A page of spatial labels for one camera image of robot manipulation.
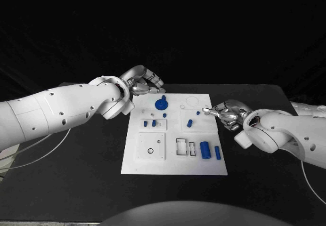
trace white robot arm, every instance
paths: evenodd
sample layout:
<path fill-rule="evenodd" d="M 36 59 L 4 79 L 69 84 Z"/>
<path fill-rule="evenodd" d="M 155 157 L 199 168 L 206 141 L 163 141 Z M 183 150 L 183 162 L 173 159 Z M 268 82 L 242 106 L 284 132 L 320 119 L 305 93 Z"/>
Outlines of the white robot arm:
<path fill-rule="evenodd" d="M 326 118 L 292 116 L 279 110 L 255 110 L 236 100 L 227 100 L 204 114 L 219 117 L 226 129 L 243 130 L 235 141 L 243 149 L 253 144 L 266 153 L 288 151 L 301 161 L 326 169 Z"/>
<path fill-rule="evenodd" d="M 148 87 L 148 79 L 157 88 Z M 121 76 L 102 76 L 88 84 L 47 89 L 27 97 L 0 102 L 0 151 L 37 137 L 82 125 L 95 113 L 112 119 L 134 108 L 137 96 L 164 93 L 163 81 L 141 65 Z"/>

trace table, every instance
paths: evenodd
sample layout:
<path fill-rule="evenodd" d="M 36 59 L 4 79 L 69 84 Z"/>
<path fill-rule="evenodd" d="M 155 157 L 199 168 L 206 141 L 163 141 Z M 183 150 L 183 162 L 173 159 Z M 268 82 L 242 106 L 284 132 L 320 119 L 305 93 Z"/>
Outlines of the table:
<path fill-rule="evenodd" d="M 295 115 L 274 85 L 165 84 L 168 93 L 209 93 L 212 105 L 226 99 L 252 109 Z M 101 222 L 122 211 L 163 201 L 206 201 L 243 207 L 294 225 L 324 224 L 326 206 L 304 181 L 300 161 L 282 150 L 243 150 L 217 121 L 227 176 L 121 175 L 128 115 L 95 115 L 72 128 L 56 151 L 13 169 L 0 184 L 0 220 Z M 53 134 L 15 158 L 11 166 L 38 158 L 66 132 Z M 311 186 L 326 198 L 326 170 L 305 164 Z"/>

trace screw hole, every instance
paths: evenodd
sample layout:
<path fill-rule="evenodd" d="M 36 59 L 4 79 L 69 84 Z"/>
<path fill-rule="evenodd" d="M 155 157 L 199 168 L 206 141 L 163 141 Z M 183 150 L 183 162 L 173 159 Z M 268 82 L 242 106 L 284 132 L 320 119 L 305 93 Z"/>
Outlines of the screw hole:
<path fill-rule="evenodd" d="M 311 145 L 310 145 L 310 151 L 313 152 L 314 149 L 315 149 L 315 144 L 311 144 Z"/>

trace white board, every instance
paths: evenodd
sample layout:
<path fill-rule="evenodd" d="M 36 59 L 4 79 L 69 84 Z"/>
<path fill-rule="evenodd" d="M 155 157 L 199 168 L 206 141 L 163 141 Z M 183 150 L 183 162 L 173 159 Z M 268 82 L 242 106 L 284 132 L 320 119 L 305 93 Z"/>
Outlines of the white board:
<path fill-rule="evenodd" d="M 121 174 L 227 175 L 214 117 L 201 112 L 203 107 L 212 107 L 209 94 L 164 96 L 168 106 L 163 111 L 154 107 L 161 94 L 132 98 L 135 108 L 129 113 Z M 186 139 L 186 156 L 176 155 L 177 138 Z M 201 141 L 209 143 L 210 159 L 201 159 Z M 188 142 L 194 143 L 196 156 L 190 156 Z M 219 146 L 220 160 L 216 160 L 214 146 Z"/>

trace white cable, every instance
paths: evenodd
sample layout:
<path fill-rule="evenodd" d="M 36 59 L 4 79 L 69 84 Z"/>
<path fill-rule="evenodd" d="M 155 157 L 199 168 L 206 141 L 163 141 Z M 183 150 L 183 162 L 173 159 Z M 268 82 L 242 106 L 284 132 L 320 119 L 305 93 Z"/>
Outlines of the white cable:
<path fill-rule="evenodd" d="M 33 143 L 30 146 L 27 146 L 23 150 L 17 151 L 15 153 L 13 153 L 11 155 L 5 156 L 4 158 L 0 159 L 4 160 L 7 158 L 10 158 L 11 156 L 17 155 L 18 153 L 24 152 L 25 150 L 28 150 L 36 144 L 38 144 L 51 134 L 49 134 L 41 140 L 38 140 L 36 143 Z"/>
<path fill-rule="evenodd" d="M 27 165 L 30 165 L 31 163 L 37 162 L 38 160 L 41 160 L 41 159 L 43 159 L 43 158 L 44 158 L 44 157 L 56 150 L 56 148 L 59 147 L 60 143 L 63 142 L 63 140 L 64 140 L 64 138 L 66 138 L 66 136 L 67 136 L 67 134 L 69 134 L 69 130 L 67 130 L 67 132 L 66 132 L 66 135 L 64 135 L 62 141 L 59 142 L 59 144 L 56 145 L 56 147 L 51 149 L 51 151 L 50 151 L 46 155 L 43 155 L 38 159 L 36 159 L 34 161 L 31 161 L 30 163 L 21 165 L 21 166 L 14 166 L 14 167 L 8 167 L 8 168 L 1 168 L 0 170 L 8 170 L 8 169 L 20 168 L 20 167 L 27 166 Z"/>
<path fill-rule="evenodd" d="M 302 168 L 302 175 L 304 175 L 304 178 L 305 178 L 305 181 L 307 181 L 307 176 L 305 176 L 304 168 Z M 308 187 L 310 187 L 310 189 L 311 189 L 314 195 L 317 196 L 318 200 L 320 200 L 320 201 L 323 202 L 323 204 L 326 205 L 326 202 L 324 202 L 323 199 L 318 197 L 315 191 L 313 190 L 313 188 L 311 188 L 311 186 L 310 186 L 308 181 L 307 181 L 307 185 L 308 185 Z"/>

